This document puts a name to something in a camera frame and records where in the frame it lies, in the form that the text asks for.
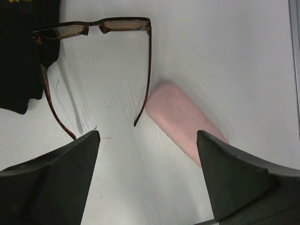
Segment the glasses temple arm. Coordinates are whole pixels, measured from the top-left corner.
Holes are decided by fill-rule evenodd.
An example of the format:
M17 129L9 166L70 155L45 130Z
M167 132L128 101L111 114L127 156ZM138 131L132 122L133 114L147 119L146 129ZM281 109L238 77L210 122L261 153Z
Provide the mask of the glasses temple arm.
M56 111L53 107L53 104L52 104L52 100L51 100L51 95L50 95L50 88L49 88L49 81L48 81L48 75L47 75L47 69L46 67L44 67L42 64L40 64L40 68L41 68L41 71L40 71L40 76L41 76L41 80L42 80L42 85L43 85L43 88L44 88L44 91L45 91L45 95L46 95L46 98L47 98L47 101L48 101L48 104L49 104L49 107L51 109L51 112L53 114L53 116L55 117L56 121L58 122L58 124L61 126L61 128L63 128L63 130L68 134L70 135L70 137L73 139L73 140L76 140L76 136L75 134L73 134L72 131L70 131L61 121L60 119L58 118L57 114L56 114Z
M149 56L148 56L149 63L148 63L148 80L147 80L146 94L145 94L144 103L142 104L142 108L134 121L134 127L136 127L136 124L137 124L139 118L141 117L142 112L144 111L144 108L146 106L146 102L148 99L148 93L149 93L149 87L150 87L150 76L151 76L151 53L152 53L152 31L151 30L152 30L151 27L149 30L147 30L147 33L149 36Z

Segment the black cloth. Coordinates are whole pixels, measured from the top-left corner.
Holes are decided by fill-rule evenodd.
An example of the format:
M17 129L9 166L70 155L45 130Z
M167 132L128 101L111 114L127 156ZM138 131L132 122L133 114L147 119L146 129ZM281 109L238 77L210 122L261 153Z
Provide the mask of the black cloth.
M37 48L32 30L59 23L60 0L0 0L0 108L25 114L30 98L41 99ZM54 63L60 43L43 46Z

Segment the tinted lens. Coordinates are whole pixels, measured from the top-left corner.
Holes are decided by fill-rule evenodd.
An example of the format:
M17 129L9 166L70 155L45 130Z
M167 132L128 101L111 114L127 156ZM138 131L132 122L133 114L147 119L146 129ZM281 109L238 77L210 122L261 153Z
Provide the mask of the tinted lens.
M61 39L80 35L83 31L81 25L71 25L65 27L51 28L43 31L43 37L47 39Z
M111 30L139 30L143 23L140 21L111 21L105 22L104 26Z

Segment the white surface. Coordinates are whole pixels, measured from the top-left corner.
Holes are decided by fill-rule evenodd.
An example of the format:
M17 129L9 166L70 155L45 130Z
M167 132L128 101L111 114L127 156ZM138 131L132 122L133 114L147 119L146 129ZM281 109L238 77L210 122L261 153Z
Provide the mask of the white surface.
M151 19L151 90L176 83L232 145L300 169L287 1L62 0L62 22L113 16ZM49 70L62 121L78 136L97 126L102 137L83 225L193 225L213 217L201 168L146 113L133 127L147 48L145 32L103 35L95 27L62 41ZM24 116L0 110L0 169L70 141L45 97Z

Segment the eyeglasses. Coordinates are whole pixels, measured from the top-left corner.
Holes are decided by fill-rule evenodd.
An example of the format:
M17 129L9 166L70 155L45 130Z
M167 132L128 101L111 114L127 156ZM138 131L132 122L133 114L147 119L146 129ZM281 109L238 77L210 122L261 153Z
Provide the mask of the eyeglasses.
M115 18L106 18L95 22L63 22L56 26L47 27L41 30L36 30L32 33L34 40L37 43L37 54L40 64L40 76L42 85L45 91L45 95L51 109L52 114L54 115L56 121L59 125L66 131L74 140L76 136L71 132L59 119L55 109L52 104L47 68L45 66L45 56L46 53L43 50L43 44L53 41L59 41L65 38L71 38L78 35L87 36L89 33L90 26L98 26L103 34L106 34L110 31L146 31L149 36L149 55L148 55L148 80L145 99L142 105L142 108L137 115L134 126L136 126L148 98L149 85L150 85L150 75L151 75L151 22L149 18L144 17L115 17Z

